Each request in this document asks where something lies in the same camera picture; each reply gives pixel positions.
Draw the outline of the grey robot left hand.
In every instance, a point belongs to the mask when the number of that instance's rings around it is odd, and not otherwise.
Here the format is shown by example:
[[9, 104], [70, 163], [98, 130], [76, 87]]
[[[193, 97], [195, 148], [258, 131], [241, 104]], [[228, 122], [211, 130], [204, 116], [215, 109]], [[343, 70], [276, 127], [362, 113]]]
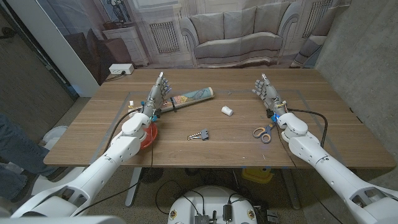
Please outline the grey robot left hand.
[[164, 73], [160, 72], [154, 86], [147, 96], [144, 106], [141, 109], [141, 113], [148, 117], [153, 117], [154, 115], [160, 116], [160, 107], [164, 102], [165, 96], [170, 90], [171, 87], [168, 84], [168, 80], [164, 78]]

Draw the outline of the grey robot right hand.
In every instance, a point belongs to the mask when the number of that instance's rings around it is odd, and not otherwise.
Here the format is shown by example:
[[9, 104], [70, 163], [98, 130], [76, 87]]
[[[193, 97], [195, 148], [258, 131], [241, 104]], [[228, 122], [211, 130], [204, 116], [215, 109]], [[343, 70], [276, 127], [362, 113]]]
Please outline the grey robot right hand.
[[264, 106], [272, 112], [272, 115], [282, 116], [288, 112], [287, 103], [281, 99], [265, 73], [262, 74], [261, 80], [256, 80], [252, 92], [263, 101]]

